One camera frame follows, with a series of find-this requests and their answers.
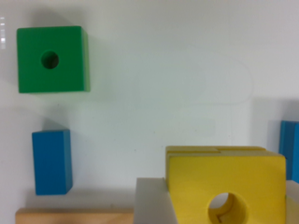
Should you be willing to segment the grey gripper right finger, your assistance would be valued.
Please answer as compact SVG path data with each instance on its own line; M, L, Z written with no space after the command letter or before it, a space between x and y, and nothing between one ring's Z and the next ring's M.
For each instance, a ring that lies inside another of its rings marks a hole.
M286 224L299 224L299 184L286 182Z

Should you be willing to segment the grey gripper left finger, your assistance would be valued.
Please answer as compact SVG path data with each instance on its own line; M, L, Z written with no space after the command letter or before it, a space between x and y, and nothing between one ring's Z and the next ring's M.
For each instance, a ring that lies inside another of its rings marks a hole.
M136 180L134 224L178 224L163 178Z

